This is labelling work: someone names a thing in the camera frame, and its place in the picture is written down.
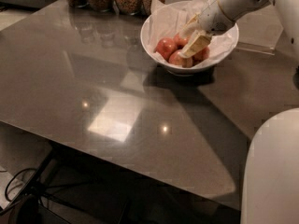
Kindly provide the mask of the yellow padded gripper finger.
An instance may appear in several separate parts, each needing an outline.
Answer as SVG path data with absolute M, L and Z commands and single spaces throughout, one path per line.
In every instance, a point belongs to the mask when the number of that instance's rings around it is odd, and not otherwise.
M 195 14 L 178 32 L 181 38 L 188 38 L 200 32 L 200 24 L 198 23 L 198 15 Z
M 212 34 L 206 31 L 195 30 L 193 32 L 180 31 L 181 38 L 187 38 L 188 43 L 179 52 L 182 58 L 191 58 L 194 54 L 207 47 L 212 39 Z

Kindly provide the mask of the white rounded gripper body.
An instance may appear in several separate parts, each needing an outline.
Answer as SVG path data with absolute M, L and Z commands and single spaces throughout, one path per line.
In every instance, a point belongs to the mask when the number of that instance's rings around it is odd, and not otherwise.
M 235 26 L 235 22 L 222 12 L 218 0 L 208 0 L 198 14 L 200 27 L 209 34 L 223 35 Z

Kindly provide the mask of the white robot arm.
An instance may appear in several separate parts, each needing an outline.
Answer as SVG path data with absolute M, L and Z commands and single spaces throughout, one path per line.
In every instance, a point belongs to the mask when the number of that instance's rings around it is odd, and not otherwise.
M 190 58 L 251 11 L 272 5 L 299 58 L 299 0 L 208 0 L 180 31 Z M 281 112 L 254 135 L 246 161 L 241 224 L 299 224 L 299 109 Z

